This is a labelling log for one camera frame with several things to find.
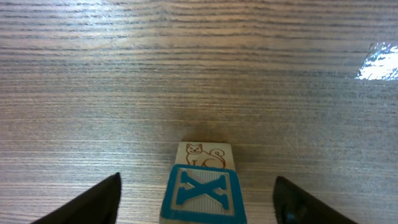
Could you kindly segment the blue X wooden block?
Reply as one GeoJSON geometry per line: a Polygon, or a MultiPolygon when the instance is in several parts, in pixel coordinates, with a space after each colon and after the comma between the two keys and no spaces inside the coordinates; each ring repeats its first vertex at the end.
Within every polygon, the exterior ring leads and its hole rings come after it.
{"type": "Polygon", "coordinates": [[[237,173],[231,169],[174,165],[159,222],[246,224],[237,173]]]}

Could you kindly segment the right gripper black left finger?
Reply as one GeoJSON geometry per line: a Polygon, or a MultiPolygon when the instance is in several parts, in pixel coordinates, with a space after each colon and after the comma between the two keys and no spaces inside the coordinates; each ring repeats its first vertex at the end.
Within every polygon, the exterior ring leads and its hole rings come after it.
{"type": "Polygon", "coordinates": [[[120,200],[117,172],[32,224],[115,224],[120,200]]]}

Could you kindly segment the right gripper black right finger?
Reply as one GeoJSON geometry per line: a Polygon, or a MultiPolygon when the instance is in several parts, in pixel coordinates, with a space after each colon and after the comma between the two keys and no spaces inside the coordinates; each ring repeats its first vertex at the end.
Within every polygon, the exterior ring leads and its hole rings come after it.
{"type": "Polygon", "coordinates": [[[272,199],[278,224],[357,224],[282,176],[272,199]]]}

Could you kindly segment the red M dog block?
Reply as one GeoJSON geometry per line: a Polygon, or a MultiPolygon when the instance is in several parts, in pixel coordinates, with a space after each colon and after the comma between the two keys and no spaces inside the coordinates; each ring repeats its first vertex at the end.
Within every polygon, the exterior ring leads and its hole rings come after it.
{"type": "Polygon", "coordinates": [[[231,145],[220,142],[180,142],[175,164],[235,170],[231,145]]]}

